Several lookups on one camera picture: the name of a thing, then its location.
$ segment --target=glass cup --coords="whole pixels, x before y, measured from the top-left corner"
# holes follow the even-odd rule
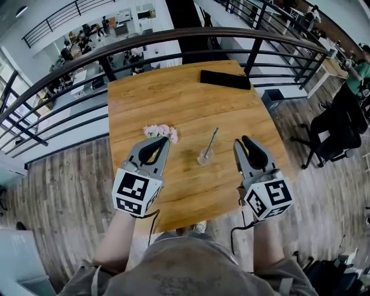
[[[207,148],[202,149],[202,151],[201,151],[201,153],[198,157],[198,163],[200,165],[208,165],[213,160],[213,156],[214,156],[213,150],[211,148],[209,148],[208,152],[207,152],[207,155],[205,155],[206,151],[207,151]]]

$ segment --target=railing post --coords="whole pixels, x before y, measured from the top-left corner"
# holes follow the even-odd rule
[[[106,77],[108,77],[108,80],[110,82],[117,80],[116,76],[114,75],[114,73],[112,71],[112,67],[110,66],[110,63],[108,62],[108,58],[107,57],[102,57],[102,58],[99,59],[99,62],[102,65],[103,70],[106,74]]]
[[[258,30],[261,26],[261,23],[262,23],[262,20],[264,18],[264,14],[265,14],[265,11],[266,11],[266,6],[267,6],[266,3],[264,3],[263,6],[262,6],[262,9],[260,11],[260,15],[258,17],[256,27],[255,27],[256,30]]]
[[[80,12],[79,6],[77,5],[77,1],[75,1],[75,4],[76,4],[77,11],[79,12],[79,15],[81,15],[81,12]]]
[[[252,47],[252,52],[249,54],[247,65],[244,68],[244,73],[247,74],[247,76],[252,70],[253,64],[257,58],[258,52],[260,51],[261,45],[262,45],[262,38],[255,38],[253,47]]]
[[[317,53],[315,53],[315,55],[313,56],[313,59],[315,59],[317,57]],[[301,79],[301,77],[304,75],[304,73],[307,71],[307,69],[311,66],[313,61],[307,61],[304,65],[304,69],[300,70],[300,72],[297,74],[297,77],[294,78],[294,81],[295,82],[298,82],[299,79]]]
[[[28,43],[28,42],[27,42],[27,40],[25,39],[25,37],[23,37],[22,39],[24,40],[25,44],[27,44],[27,46],[28,46],[29,48],[31,48],[31,47],[29,46],[29,43]]]
[[[310,81],[310,79],[313,77],[313,75],[315,75],[316,71],[319,69],[323,61],[326,59],[326,56],[327,56],[326,54],[323,54],[321,56],[319,61],[316,63],[316,66],[311,71],[310,75],[308,75],[308,77],[305,79],[305,81],[303,81],[302,85],[299,87],[300,90],[302,90],[306,86],[307,82]]]
[[[10,124],[14,125],[16,128],[18,128],[18,130],[20,130],[22,133],[26,134],[27,136],[29,136],[30,138],[32,138],[33,140],[35,140],[36,142],[38,142],[39,144],[42,144],[44,146],[48,146],[49,144],[41,139],[40,137],[34,135],[33,133],[31,133],[29,130],[25,129],[24,127],[22,127],[20,124],[17,124],[13,119],[10,118],[10,116],[8,116],[6,118],[6,120],[8,122],[10,122]]]
[[[2,103],[0,107],[0,114],[4,112],[6,107],[6,102],[8,101],[9,94],[12,91],[12,84],[14,83],[16,77],[18,76],[18,71],[14,70],[12,75],[9,78],[9,81],[5,84],[5,88],[2,92],[2,95],[0,97],[0,102]]]
[[[230,0],[226,1],[225,10],[228,11],[229,9]]]
[[[46,24],[49,26],[49,28],[50,28],[50,30],[51,30],[51,32],[53,31],[53,29],[51,28],[51,25],[49,24],[49,22],[48,22],[48,20],[47,19],[45,19],[46,20]]]

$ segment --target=wire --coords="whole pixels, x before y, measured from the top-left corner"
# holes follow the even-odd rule
[[[151,217],[154,214],[156,214],[156,216],[154,217],[153,222],[151,223],[150,232],[149,232],[149,239],[148,239],[148,247],[150,246],[150,238],[151,238],[151,233],[153,232],[154,222],[156,222],[156,218],[160,214],[160,210],[156,210],[152,214],[149,214],[148,217]]]
[[[131,214],[132,217],[137,218],[137,219],[145,219],[145,218],[149,218],[149,217],[155,215],[155,217],[153,219],[153,222],[151,223],[151,227],[150,227],[148,247],[150,246],[150,238],[151,238],[151,233],[153,232],[154,222],[156,222],[156,219],[157,219],[157,217],[158,217],[159,214],[160,214],[160,210],[156,210],[155,212],[150,213],[148,215],[145,215],[144,217],[138,217],[138,216],[134,216],[134,215]]]
[[[245,201],[244,201],[244,199],[241,199],[241,198],[239,198],[239,206],[241,206],[241,207],[243,207],[243,205],[242,204],[244,204],[245,203]],[[259,221],[252,221],[249,225],[246,225],[246,223],[245,223],[245,216],[244,216],[244,211],[243,210],[241,210],[241,212],[242,212],[242,216],[243,216],[243,224],[244,224],[244,226],[243,227],[234,227],[231,231],[230,231],[230,242],[231,242],[231,251],[232,251],[232,254],[233,255],[235,255],[235,253],[234,253],[234,240],[233,240],[233,238],[232,238],[232,233],[235,231],[235,230],[247,230],[247,229],[249,229],[249,228],[252,228],[252,227],[254,227]]]

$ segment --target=person's arm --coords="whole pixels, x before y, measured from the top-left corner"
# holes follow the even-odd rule
[[[253,266],[254,271],[263,271],[284,259],[278,237],[276,219],[260,222],[254,227]]]
[[[349,72],[356,77],[358,81],[362,81],[363,77],[351,66],[348,67]]]
[[[118,210],[100,242],[92,263],[107,270],[124,272],[134,235],[135,218]]]
[[[281,295],[318,296],[297,262],[284,256],[277,222],[269,219],[254,227],[255,275]]]

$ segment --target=wooden floor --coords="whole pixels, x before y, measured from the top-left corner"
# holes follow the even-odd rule
[[[289,141],[290,136],[306,137],[299,123],[310,123],[320,113],[317,103],[331,99],[340,83],[331,79],[310,100],[284,102],[273,114],[297,174],[293,184],[296,202],[279,226],[287,255],[299,250],[303,257],[332,259],[360,246],[362,258],[357,261],[365,267],[369,265],[365,260],[369,241],[363,208],[370,205],[370,178],[362,156],[369,150],[370,132],[362,136],[363,144],[354,157],[330,162],[322,169],[315,166],[314,158],[305,171],[300,166],[307,158],[307,148]],[[33,163],[28,177],[8,189],[5,199],[9,211],[0,218],[0,228],[14,228],[16,221],[22,221],[33,230],[56,291],[73,275],[81,259],[91,259],[103,237],[114,213],[113,178],[109,140],[103,138]],[[241,225],[240,211],[208,221],[207,232],[230,247],[230,229],[235,225]],[[247,271],[251,271],[253,256],[251,232],[235,234],[237,257]],[[139,262],[146,242],[147,237],[135,238],[130,268]]]

